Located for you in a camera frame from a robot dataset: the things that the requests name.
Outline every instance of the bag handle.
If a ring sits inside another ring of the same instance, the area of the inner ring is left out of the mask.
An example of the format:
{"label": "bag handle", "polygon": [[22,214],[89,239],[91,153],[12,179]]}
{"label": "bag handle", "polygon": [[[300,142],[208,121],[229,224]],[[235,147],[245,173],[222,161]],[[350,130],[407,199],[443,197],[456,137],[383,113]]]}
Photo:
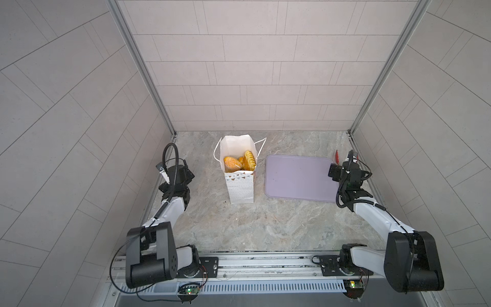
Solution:
{"label": "bag handle", "polygon": [[264,143],[266,143],[266,139],[267,139],[267,138],[264,138],[264,139],[262,139],[262,140],[259,140],[259,141],[257,141],[257,142],[254,142],[254,145],[255,145],[255,144],[257,144],[257,143],[259,143],[259,142],[263,142],[263,144],[261,145],[261,149],[259,149],[259,152],[257,153],[257,157],[258,157],[258,158],[259,158],[259,155],[261,154],[261,150],[263,150]]}
{"label": "bag handle", "polygon": [[215,160],[217,160],[218,162],[220,162],[220,160],[218,160],[217,157],[215,156],[215,152],[217,151],[217,148],[218,148],[218,145],[220,144],[220,142],[221,142],[221,138],[218,140],[218,143],[215,146],[215,150],[213,151],[213,158],[215,158]]}

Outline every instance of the gray wall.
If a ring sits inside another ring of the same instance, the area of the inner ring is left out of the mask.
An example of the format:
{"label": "gray wall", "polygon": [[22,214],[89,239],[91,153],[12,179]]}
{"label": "gray wall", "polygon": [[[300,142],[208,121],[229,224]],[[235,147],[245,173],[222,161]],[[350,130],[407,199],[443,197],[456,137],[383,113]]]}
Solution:
{"label": "gray wall", "polygon": [[437,240],[447,307],[491,306],[490,16],[433,0],[355,132],[385,205]]}
{"label": "gray wall", "polygon": [[170,132],[104,0],[0,1],[0,53],[0,305],[88,306]]}
{"label": "gray wall", "polygon": [[347,130],[415,1],[119,1],[178,131]]}

